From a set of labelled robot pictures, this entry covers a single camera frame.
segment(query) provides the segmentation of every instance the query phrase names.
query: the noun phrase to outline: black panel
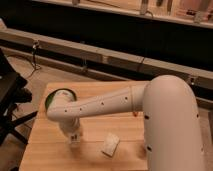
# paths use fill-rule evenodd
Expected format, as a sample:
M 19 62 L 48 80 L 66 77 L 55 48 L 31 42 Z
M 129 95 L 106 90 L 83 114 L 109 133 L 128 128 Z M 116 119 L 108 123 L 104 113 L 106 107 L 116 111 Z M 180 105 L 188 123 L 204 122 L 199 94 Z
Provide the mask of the black panel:
M 213 29 L 29 0 L 0 0 L 11 28 L 213 71 Z

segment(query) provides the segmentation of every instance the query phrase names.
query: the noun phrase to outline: wooden tabletop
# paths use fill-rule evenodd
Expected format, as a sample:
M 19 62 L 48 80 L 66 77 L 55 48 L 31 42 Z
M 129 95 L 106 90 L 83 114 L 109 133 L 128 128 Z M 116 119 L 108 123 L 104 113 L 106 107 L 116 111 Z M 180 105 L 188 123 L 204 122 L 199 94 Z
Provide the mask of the wooden tabletop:
M 47 95 L 59 88 L 72 89 L 78 100 L 129 85 L 145 82 L 69 82 L 50 83 L 44 92 L 20 171 L 146 171 L 142 113 L 90 117 L 81 119 L 83 136 L 79 146 L 71 148 L 58 124 L 45 115 Z M 101 147 L 108 133 L 116 134 L 120 143 L 114 156 L 108 157 Z
M 64 4 L 72 4 L 72 0 L 48 0 L 52 2 L 59 2 Z M 167 2 L 168 0 L 163 0 L 160 7 L 156 6 L 157 0 L 149 0 L 149 11 L 154 15 L 167 15 Z M 126 10 L 139 11 L 141 8 L 141 0 L 80 0 L 81 4 L 96 5 L 97 7 L 109 7 L 109 8 L 119 8 Z M 175 15 L 180 0 L 173 0 L 172 5 L 172 15 Z

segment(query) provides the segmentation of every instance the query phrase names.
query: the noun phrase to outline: white block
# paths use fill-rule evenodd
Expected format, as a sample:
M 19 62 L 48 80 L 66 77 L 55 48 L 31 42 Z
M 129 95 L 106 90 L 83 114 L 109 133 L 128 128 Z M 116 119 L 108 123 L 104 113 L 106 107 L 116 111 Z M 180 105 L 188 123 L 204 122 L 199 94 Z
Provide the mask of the white block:
M 113 156 L 116 147 L 119 143 L 119 137 L 115 134 L 109 133 L 107 135 L 106 140 L 104 141 L 103 147 L 102 147 L 102 152 L 110 157 Z

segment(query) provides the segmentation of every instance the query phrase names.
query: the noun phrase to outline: black cable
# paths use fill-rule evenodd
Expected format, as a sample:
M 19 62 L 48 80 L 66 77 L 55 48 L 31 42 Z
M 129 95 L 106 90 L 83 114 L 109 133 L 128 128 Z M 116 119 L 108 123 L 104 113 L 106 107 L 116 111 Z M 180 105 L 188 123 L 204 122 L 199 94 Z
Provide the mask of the black cable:
M 33 58 L 32 58 L 32 64 L 33 64 L 33 71 L 31 72 L 31 74 L 29 76 L 26 77 L 26 79 L 29 79 L 30 77 L 33 76 L 33 74 L 38 71 L 38 70 L 41 70 L 42 67 L 40 65 L 37 64 L 36 62 L 36 51 L 37 51 L 37 47 L 33 48 L 33 51 L 32 51 L 32 55 L 33 55 Z
M 146 59 L 146 57 L 143 57 L 143 59 L 141 60 L 141 62 L 139 63 L 138 67 L 137 67 L 137 72 L 140 72 L 141 67 L 143 66 L 144 60 Z
M 154 19 L 154 14 L 153 14 L 151 11 L 147 10 L 147 11 L 146 11 L 146 14 L 150 14 L 151 17 L 152 17 L 152 20 Z
M 29 64 L 32 66 L 33 70 L 32 70 L 32 72 L 25 79 L 29 79 L 30 77 L 33 76 L 33 74 L 36 71 L 42 69 L 42 67 L 40 65 L 38 65 L 37 62 L 36 62 L 36 51 L 37 51 L 37 48 L 38 48 L 37 45 L 33 46 L 33 50 L 32 50 L 32 61 L 30 59 L 28 59 L 28 58 L 26 58 L 26 57 L 24 57 L 22 55 L 18 55 L 18 54 L 12 54 L 12 55 L 6 56 L 7 58 L 9 58 L 9 57 L 16 57 L 16 58 L 24 59 L 27 62 L 29 62 Z

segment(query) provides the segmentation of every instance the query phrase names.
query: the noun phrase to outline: white cylinder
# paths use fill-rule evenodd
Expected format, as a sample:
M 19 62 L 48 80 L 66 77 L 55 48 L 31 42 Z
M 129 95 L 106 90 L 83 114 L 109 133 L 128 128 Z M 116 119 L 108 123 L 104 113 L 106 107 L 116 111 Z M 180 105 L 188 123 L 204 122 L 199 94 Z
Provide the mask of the white cylinder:
M 69 92 L 59 91 L 47 110 L 47 117 L 52 121 L 64 122 L 73 118 L 141 111 L 143 92 L 147 83 L 75 102 L 69 100 Z
M 175 76 L 160 76 L 143 96 L 149 171 L 204 171 L 195 96 Z

